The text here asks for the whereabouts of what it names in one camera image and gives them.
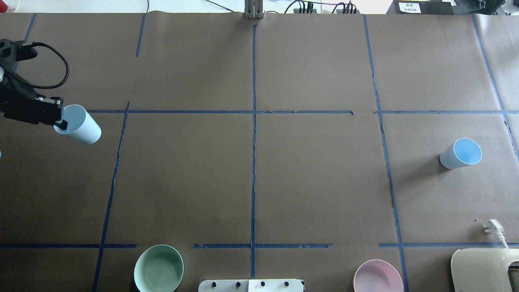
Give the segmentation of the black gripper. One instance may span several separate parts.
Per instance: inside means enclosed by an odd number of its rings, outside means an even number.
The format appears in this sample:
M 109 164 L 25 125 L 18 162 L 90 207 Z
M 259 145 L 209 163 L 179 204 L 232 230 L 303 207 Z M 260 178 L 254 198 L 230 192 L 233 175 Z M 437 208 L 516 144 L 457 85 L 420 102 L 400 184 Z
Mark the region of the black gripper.
M 1 39 L 0 109 L 5 118 L 34 125 L 54 125 L 61 131 L 66 131 L 68 122 L 62 119 L 63 99 L 46 97 L 36 92 L 36 89 L 58 88 L 63 85 L 63 81 L 52 86 L 37 86 L 14 71 L 17 62 L 37 57 L 35 47 L 38 46 L 50 49 L 63 59 L 63 55 L 56 49 L 42 42 L 26 44 L 25 41 Z

